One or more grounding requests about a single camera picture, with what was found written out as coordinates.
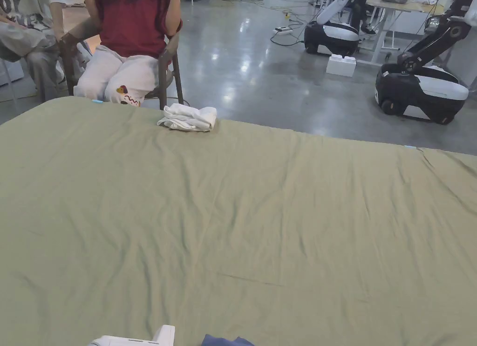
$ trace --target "concrete floor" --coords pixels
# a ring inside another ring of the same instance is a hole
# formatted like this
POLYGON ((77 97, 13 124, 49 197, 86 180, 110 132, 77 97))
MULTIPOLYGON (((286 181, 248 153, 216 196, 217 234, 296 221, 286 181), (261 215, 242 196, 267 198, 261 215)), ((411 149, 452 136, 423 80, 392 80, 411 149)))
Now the concrete floor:
MULTIPOLYGON (((314 11, 304 2, 264 0, 264 5, 295 6, 295 12, 310 14, 303 19, 310 19, 314 11)), ((69 8, 65 20, 72 26, 85 14, 82 8, 69 8)), ((330 75, 325 72, 327 57, 305 53, 302 44, 271 43, 272 30, 285 24, 281 11, 249 2, 202 0, 194 7, 183 2, 182 15, 179 65, 184 97, 194 107, 214 106, 222 119, 477 155, 473 99, 448 126, 388 116, 374 101, 377 68, 358 65, 352 78, 330 75)), ((294 42, 291 36, 276 40, 294 42)), ((356 58, 369 60, 366 54, 361 51, 356 58)), ((5 88, 0 89, 0 97, 5 95, 5 88)), ((174 85, 168 95, 176 95, 174 85)), ((37 104, 36 97, 27 98, 21 100, 20 109, 37 104)), ((157 101, 145 103, 151 108, 157 105, 157 101)), ((15 115, 11 102, 0 103, 0 123, 15 115)))

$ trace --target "red shirt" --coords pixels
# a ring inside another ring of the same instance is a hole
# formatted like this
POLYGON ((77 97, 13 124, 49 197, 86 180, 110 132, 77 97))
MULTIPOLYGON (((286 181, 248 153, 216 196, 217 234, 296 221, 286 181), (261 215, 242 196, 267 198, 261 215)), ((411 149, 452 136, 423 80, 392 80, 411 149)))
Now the red shirt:
POLYGON ((165 15, 171 0, 95 1, 102 22, 102 45, 123 57, 159 57, 165 48, 165 15))

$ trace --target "person's hand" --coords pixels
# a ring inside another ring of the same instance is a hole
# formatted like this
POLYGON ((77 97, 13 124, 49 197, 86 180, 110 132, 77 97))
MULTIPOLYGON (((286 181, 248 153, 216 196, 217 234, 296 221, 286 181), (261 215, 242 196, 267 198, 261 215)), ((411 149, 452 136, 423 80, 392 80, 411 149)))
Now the person's hand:
POLYGON ((64 36, 64 30, 54 29, 56 41, 59 42, 64 36))
POLYGON ((18 29, 28 29, 25 26, 22 26, 21 24, 18 24, 17 22, 10 21, 10 22, 8 22, 8 24, 15 27, 15 28, 18 28, 18 29))

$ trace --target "blue cloth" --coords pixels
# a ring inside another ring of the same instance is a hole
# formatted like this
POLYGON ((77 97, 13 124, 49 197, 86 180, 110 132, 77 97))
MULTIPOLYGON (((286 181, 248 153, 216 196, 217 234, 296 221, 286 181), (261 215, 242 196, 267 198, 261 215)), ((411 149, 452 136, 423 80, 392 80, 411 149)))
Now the blue cloth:
POLYGON ((223 338, 215 338, 209 334, 206 334, 201 346, 254 346, 253 343, 242 339, 236 338, 234 341, 228 341, 223 338))

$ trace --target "white shirt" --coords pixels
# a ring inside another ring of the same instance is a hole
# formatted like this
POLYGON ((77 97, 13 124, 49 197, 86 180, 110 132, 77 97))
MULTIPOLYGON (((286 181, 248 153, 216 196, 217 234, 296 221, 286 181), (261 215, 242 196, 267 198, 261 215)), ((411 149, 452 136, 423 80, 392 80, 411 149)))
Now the white shirt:
POLYGON ((43 31, 53 27, 49 5, 63 0, 0 0, 0 8, 13 22, 43 31))

